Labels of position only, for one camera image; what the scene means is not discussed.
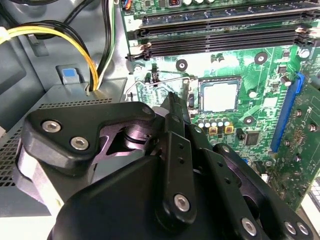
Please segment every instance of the white wire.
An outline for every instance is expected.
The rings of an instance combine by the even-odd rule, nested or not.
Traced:
[[[99,79],[98,79],[98,86],[97,86],[97,89],[100,88],[101,84],[102,84],[102,81],[104,79],[104,75],[105,75],[105,72],[111,62],[111,59],[112,59],[112,56],[114,54],[114,51],[115,51],[115,2],[114,1],[109,1],[109,21],[110,21],[110,24],[111,24],[111,52],[110,52],[110,55],[109,55],[109,58],[107,59],[104,67],[103,67],[103,70],[99,76]]]

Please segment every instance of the blue expansion slot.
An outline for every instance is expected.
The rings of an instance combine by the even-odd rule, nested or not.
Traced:
[[[294,102],[296,99],[296,95],[301,92],[304,81],[305,81],[305,76],[302,73],[297,72],[297,80],[289,87],[287,91],[284,104],[281,110],[281,114],[280,114],[278,123],[276,125],[273,139],[270,146],[271,150],[274,153],[278,152],[281,138],[284,134],[292,106],[294,105]]]

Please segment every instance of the yellow wire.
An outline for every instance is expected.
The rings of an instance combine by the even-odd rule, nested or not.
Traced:
[[[93,78],[93,90],[97,90],[99,77],[96,70],[95,63],[92,61],[90,56],[86,53],[86,51],[71,37],[65,35],[62,32],[59,32],[57,30],[51,29],[49,27],[43,27],[43,26],[19,26],[14,27],[7,30],[7,33],[10,38],[14,38],[20,35],[27,35],[27,34],[53,34],[60,36],[64,38],[65,40],[69,41],[78,51],[83,55],[84,59],[88,63],[88,66],[90,68],[90,71],[92,73]],[[7,40],[6,37],[3,37],[0,35],[0,44],[4,43]]]

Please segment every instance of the capacitor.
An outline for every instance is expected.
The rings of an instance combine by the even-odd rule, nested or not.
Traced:
[[[286,86],[289,87],[291,85],[291,81],[286,76],[280,77],[280,81]]]
[[[221,120],[221,118],[216,118],[215,121],[218,127],[222,127],[224,125],[224,122]]]
[[[249,95],[249,98],[254,99],[254,98],[257,96],[257,93],[256,93],[255,90],[250,89],[250,90],[248,91],[248,95]]]
[[[210,122],[209,122],[209,120],[208,119],[205,119],[204,121],[204,126],[206,127],[206,128],[210,128]]]
[[[196,4],[202,4],[202,3],[204,2],[204,0],[194,0],[194,2],[195,2]]]
[[[191,5],[191,3],[192,3],[192,0],[183,0],[183,4],[186,6]]]
[[[230,125],[230,122],[227,117],[223,117],[222,122],[225,127],[228,127]]]
[[[306,48],[301,49],[298,53],[299,57],[302,59],[306,59],[307,57],[310,56],[310,51]]]
[[[149,85],[151,83],[151,73],[148,72],[146,75],[145,75],[145,78],[144,78],[144,83],[146,85]]]
[[[210,119],[210,124],[211,124],[211,127],[213,128],[217,126],[217,122],[213,118]]]
[[[204,121],[202,119],[198,119],[197,123],[198,123],[198,127],[201,129],[205,126]]]
[[[221,55],[221,56],[218,57],[218,62],[219,63],[223,62],[224,60],[225,60],[224,56]]]

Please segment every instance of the chip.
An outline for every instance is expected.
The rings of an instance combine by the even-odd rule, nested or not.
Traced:
[[[246,146],[257,145],[258,140],[259,140],[259,132],[258,131],[248,132],[245,135],[244,145],[246,145]]]
[[[278,74],[285,74],[287,72],[287,67],[286,66],[280,66],[278,68]]]
[[[165,8],[166,7],[166,1],[165,0],[159,0],[158,5],[160,8]]]
[[[199,81],[203,113],[230,112],[237,108],[240,77],[203,78]]]
[[[284,57],[284,58],[290,57],[290,52],[285,51],[285,52],[283,53],[283,57]]]

